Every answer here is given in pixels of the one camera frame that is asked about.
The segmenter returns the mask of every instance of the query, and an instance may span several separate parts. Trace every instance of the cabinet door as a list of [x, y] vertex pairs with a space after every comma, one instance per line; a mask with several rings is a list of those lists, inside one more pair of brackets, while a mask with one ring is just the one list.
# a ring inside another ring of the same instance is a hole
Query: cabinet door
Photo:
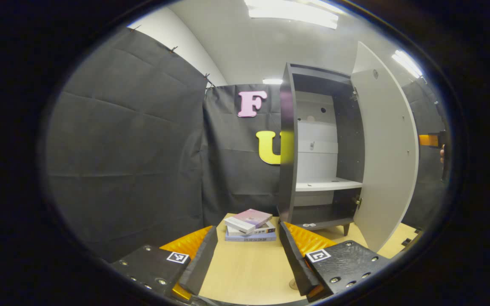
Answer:
[[387, 66], [358, 43], [351, 83], [364, 126], [362, 204], [354, 221], [374, 252], [402, 221], [416, 185], [419, 144], [410, 104]]

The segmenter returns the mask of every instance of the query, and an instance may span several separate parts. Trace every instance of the cabinet leg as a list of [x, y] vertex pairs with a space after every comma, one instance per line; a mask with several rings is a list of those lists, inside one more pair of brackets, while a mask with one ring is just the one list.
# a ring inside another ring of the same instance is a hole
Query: cabinet leg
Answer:
[[344, 225], [344, 236], [347, 236], [347, 234], [349, 234], [349, 227], [350, 227], [350, 224]]

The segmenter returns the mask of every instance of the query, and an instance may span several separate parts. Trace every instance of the white wall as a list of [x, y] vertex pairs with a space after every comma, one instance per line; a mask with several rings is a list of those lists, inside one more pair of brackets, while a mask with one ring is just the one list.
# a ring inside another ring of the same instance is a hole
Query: white wall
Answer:
[[179, 46], [175, 53], [189, 62], [202, 74], [210, 74], [209, 81], [216, 86], [228, 85], [216, 64], [190, 29], [169, 8], [160, 8], [141, 19], [136, 20], [129, 28], [163, 43], [168, 48]]

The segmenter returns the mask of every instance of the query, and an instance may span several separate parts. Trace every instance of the cabinet shelf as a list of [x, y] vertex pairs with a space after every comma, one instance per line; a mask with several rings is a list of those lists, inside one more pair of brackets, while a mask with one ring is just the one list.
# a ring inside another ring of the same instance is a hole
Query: cabinet shelf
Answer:
[[324, 190], [342, 190], [361, 188], [362, 183], [349, 181], [341, 178], [334, 178], [332, 180], [315, 180], [312, 182], [298, 182], [296, 183], [296, 191], [324, 191]]

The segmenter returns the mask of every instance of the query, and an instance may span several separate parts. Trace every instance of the book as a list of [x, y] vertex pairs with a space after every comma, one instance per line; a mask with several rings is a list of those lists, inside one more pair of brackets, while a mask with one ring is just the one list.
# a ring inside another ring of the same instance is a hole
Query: book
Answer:
[[265, 234], [245, 235], [245, 236], [230, 236], [228, 235], [228, 228], [226, 229], [225, 241], [233, 242], [262, 242], [262, 241], [275, 241], [277, 239], [276, 232], [267, 232]]
[[[226, 228], [228, 229], [228, 235], [229, 236], [243, 236], [244, 235], [243, 232], [241, 232], [238, 229], [235, 229], [233, 227], [226, 227]], [[275, 230], [276, 230], [276, 227], [274, 227], [270, 221], [267, 221], [261, 227], [253, 230], [251, 235], [266, 234], [267, 232], [272, 232]]]
[[271, 217], [272, 215], [270, 213], [248, 209], [238, 213], [237, 215], [224, 219], [224, 223], [228, 227], [233, 227], [239, 231], [242, 231], [245, 235], [250, 235], [254, 229], [264, 225], [271, 219]]

